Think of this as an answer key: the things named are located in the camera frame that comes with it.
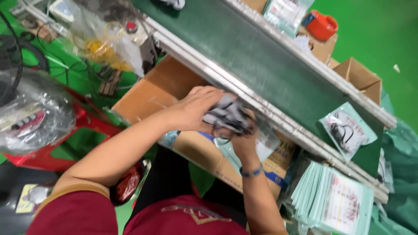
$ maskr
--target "stack of mask packages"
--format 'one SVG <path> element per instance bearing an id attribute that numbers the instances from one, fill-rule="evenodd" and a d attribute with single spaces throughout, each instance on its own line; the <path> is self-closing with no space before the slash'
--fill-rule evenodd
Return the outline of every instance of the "stack of mask packages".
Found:
<path id="1" fill-rule="evenodd" d="M 298 233 L 366 235 L 373 191 L 338 170 L 302 155 L 293 172 L 283 205 L 296 219 Z"/>

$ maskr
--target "printed logo on shirt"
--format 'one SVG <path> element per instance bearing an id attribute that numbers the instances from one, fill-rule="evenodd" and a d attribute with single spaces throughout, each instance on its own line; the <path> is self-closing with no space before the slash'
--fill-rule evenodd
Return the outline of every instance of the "printed logo on shirt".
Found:
<path id="1" fill-rule="evenodd" d="M 192 217 L 192 219 L 196 222 L 197 225 L 214 222 L 214 221 L 223 221 L 223 222 L 232 221 L 232 219 L 223 218 L 219 214 L 212 212 L 210 210 L 207 210 L 205 208 L 202 208 L 202 207 L 174 205 L 174 206 L 169 206 L 169 207 L 165 207 L 161 209 L 161 212 L 174 211 L 174 210 L 182 210 L 183 213 L 189 214 Z"/>

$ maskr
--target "person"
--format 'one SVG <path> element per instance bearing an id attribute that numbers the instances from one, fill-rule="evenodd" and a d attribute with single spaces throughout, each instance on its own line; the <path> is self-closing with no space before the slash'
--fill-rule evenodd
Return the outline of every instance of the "person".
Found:
<path id="1" fill-rule="evenodd" d="M 109 187 L 168 131 L 212 133 L 202 118 L 224 95 L 215 87 L 195 87 L 176 105 L 95 148 L 60 177 L 27 234 L 118 234 Z M 246 234 L 247 222 L 253 235 L 287 234 L 260 167 L 256 138 L 231 140 L 242 163 L 243 194 L 216 180 L 203 199 L 193 194 L 188 161 L 159 146 L 123 234 Z"/>

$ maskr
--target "face mask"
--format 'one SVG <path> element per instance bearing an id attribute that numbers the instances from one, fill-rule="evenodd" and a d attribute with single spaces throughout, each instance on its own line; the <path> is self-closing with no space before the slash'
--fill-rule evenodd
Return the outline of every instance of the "face mask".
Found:
<path id="1" fill-rule="evenodd" d="M 360 146 L 370 144 L 377 139 L 374 131 L 348 102 L 319 122 L 347 161 L 351 160 Z"/>

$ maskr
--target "red tape dispenser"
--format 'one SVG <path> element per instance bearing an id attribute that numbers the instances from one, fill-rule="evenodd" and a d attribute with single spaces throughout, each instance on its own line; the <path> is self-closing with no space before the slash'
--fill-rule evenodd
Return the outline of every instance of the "red tape dispenser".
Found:
<path id="1" fill-rule="evenodd" d="M 329 15 L 311 10 L 302 21 L 302 25 L 316 39 L 326 41 L 338 31 L 337 21 Z"/>

